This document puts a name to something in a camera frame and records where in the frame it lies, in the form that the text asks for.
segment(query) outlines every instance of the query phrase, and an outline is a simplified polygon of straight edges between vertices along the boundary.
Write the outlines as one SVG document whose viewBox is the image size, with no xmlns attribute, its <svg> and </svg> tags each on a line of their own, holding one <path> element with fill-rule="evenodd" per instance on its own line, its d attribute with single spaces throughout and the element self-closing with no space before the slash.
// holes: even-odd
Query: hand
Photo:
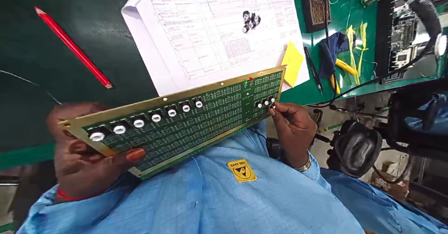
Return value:
<svg viewBox="0 0 448 234">
<path fill-rule="evenodd" d="M 301 105 L 275 102 L 275 106 L 275 109 L 269 109 L 269 113 L 274 120 L 286 160 L 291 167 L 301 168 L 308 161 L 306 150 L 316 134 L 317 125 Z"/>
<path fill-rule="evenodd" d="M 69 196 L 85 198 L 102 194 L 145 156 L 145 150 L 138 148 L 106 158 L 57 125 L 105 109 L 105 105 L 98 103 L 62 104 L 55 106 L 47 117 L 48 129 L 56 140 L 55 169 L 59 188 Z"/>
</svg>

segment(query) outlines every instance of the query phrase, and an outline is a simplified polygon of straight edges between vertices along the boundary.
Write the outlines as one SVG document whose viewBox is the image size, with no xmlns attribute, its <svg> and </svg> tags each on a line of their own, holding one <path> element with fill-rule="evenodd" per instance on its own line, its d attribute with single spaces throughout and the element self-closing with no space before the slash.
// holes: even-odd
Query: red wrist string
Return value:
<svg viewBox="0 0 448 234">
<path fill-rule="evenodd" d="M 58 187 L 56 197 L 58 197 L 59 199 L 62 199 L 64 201 L 73 202 L 73 201 L 81 201 L 81 200 L 84 200 L 84 199 L 88 199 L 88 198 L 91 198 L 93 196 L 84 196 L 84 197 L 69 196 L 68 194 L 66 194 L 64 191 L 62 191 Z"/>
</svg>

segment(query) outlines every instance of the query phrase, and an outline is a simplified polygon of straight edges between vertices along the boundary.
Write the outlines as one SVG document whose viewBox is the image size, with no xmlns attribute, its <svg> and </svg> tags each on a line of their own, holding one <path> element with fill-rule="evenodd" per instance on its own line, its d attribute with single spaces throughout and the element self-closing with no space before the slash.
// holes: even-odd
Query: fingernail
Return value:
<svg viewBox="0 0 448 234">
<path fill-rule="evenodd" d="M 143 148 L 137 148 L 132 151 L 129 151 L 126 154 L 126 159 L 129 162 L 139 162 L 143 159 L 143 157 L 145 157 L 145 155 L 146 155 L 146 153 Z"/>
</svg>

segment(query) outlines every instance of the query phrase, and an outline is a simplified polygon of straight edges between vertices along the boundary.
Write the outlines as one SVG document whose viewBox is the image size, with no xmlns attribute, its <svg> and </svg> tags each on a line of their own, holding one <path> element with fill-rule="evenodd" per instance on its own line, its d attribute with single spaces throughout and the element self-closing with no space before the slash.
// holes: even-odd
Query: red pencil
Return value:
<svg viewBox="0 0 448 234">
<path fill-rule="evenodd" d="M 75 54 L 75 56 L 81 60 L 81 62 L 92 71 L 93 75 L 108 89 L 112 88 L 112 84 L 109 80 L 98 70 L 92 61 L 84 54 L 81 49 L 70 39 L 70 37 L 56 24 L 56 22 L 40 8 L 34 7 L 37 15 L 50 27 L 51 30 L 61 39 L 67 47 Z"/>
</svg>

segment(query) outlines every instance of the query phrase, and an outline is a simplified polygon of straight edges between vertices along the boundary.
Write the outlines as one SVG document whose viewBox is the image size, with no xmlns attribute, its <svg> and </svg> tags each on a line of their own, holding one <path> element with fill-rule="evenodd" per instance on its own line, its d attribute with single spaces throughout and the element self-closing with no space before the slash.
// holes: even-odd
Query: green workbench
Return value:
<svg viewBox="0 0 448 234">
<path fill-rule="evenodd" d="M 49 160 L 53 157 L 53 140 L 45 127 L 45 117 L 56 103 L 47 90 L 61 102 L 104 102 L 110 107 L 131 104 L 157 96 L 151 78 L 123 21 L 121 7 L 127 0 L 1 0 L 0 70 L 29 79 L 43 88 L 0 73 L 0 169 Z M 106 89 L 90 71 L 64 46 L 33 7 L 48 13 L 73 41 L 87 54 L 114 85 Z M 296 0 L 301 29 L 305 30 L 301 0 Z M 367 22 L 367 47 L 364 52 L 361 82 L 373 77 L 375 52 L 376 3 L 363 8 L 360 0 L 339 0 L 331 5 L 329 30 L 345 31 L 347 23 L 358 28 Z M 319 68 L 316 43 L 324 31 L 302 33 L 304 45 Z M 349 62 L 348 57 L 340 58 Z M 340 69 L 341 90 L 354 86 Z M 435 79 L 423 77 L 387 85 L 369 85 L 348 96 L 404 86 Z M 332 98 L 328 81 L 323 81 L 322 96 L 311 77 L 296 88 L 282 93 L 282 102 L 315 104 Z"/>
</svg>

